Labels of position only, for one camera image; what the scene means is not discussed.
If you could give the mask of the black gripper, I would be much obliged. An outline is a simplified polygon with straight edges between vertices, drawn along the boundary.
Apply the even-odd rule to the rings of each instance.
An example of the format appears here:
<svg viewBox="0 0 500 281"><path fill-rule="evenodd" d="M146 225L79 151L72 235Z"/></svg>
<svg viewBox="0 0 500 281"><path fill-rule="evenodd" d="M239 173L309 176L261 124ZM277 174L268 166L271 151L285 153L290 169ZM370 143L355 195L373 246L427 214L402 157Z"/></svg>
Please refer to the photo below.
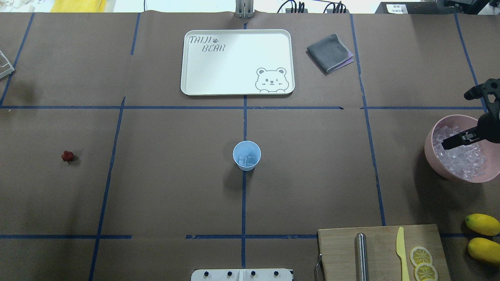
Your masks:
<svg viewBox="0 0 500 281"><path fill-rule="evenodd" d="M499 84L499 79L490 78L464 93L464 98L468 101L476 99L484 101L487 112L480 116L476 127L444 139L442 142L444 150L468 146L484 139L492 143L500 142Z"/></svg>

